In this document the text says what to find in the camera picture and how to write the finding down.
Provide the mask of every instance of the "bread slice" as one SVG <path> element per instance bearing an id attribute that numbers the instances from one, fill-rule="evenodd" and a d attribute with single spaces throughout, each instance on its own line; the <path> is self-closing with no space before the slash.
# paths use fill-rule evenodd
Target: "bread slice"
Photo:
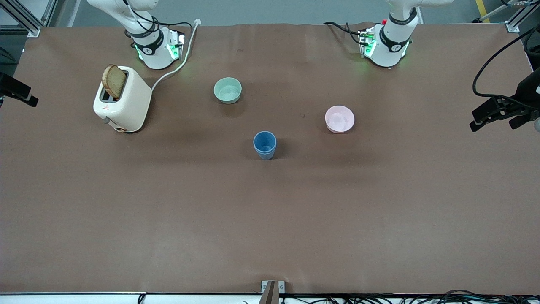
<path id="1" fill-rule="evenodd" d="M 120 99 L 122 88 L 126 82 L 126 75 L 114 64 L 109 64 L 102 76 L 103 87 L 113 98 Z"/>

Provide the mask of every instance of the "green bowl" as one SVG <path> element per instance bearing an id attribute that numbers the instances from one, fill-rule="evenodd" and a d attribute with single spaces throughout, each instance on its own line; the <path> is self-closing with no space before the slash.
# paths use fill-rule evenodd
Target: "green bowl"
<path id="1" fill-rule="evenodd" d="M 235 103 L 240 99 L 242 85 L 236 78 L 226 77 L 220 79 L 214 85 L 214 95 L 226 104 Z"/>

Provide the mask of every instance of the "cup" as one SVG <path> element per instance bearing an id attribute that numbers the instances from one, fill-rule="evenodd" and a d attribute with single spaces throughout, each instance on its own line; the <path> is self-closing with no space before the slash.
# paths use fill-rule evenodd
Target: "cup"
<path id="1" fill-rule="evenodd" d="M 263 160 L 269 160 L 274 156 L 277 145 L 278 140 L 269 131 L 261 131 L 253 138 L 253 147 Z"/>

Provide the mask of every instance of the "white toaster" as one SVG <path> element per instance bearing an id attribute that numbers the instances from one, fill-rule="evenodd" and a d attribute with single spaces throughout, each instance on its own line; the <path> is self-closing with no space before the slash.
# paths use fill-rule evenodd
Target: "white toaster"
<path id="1" fill-rule="evenodd" d="M 135 132 L 143 126 L 152 89 L 132 68 L 118 67 L 126 74 L 120 99 L 112 98 L 100 82 L 94 99 L 94 112 L 118 132 Z"/>

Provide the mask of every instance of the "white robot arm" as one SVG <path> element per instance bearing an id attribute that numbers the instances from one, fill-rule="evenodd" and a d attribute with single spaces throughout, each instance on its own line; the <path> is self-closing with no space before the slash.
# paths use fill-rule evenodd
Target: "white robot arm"
<path id="1" fill-rule="evenodd" d="M 442 6 L 454 0 L 386 0 L 390 16 L 385 24 L 360 32 L 360 53 L 382 67 L 392 67 L 405 56 L 410 35 L 418 25 L 417 7 Z"/>
<path id="2" fill-rule="evenodd" d="M 135 41 L 139 58 L 151 69 L 164 69 L 180 57 L 184 36 L 159 25 L 149 10 L 158 0 L 87 0 L 120 22 Z"/>

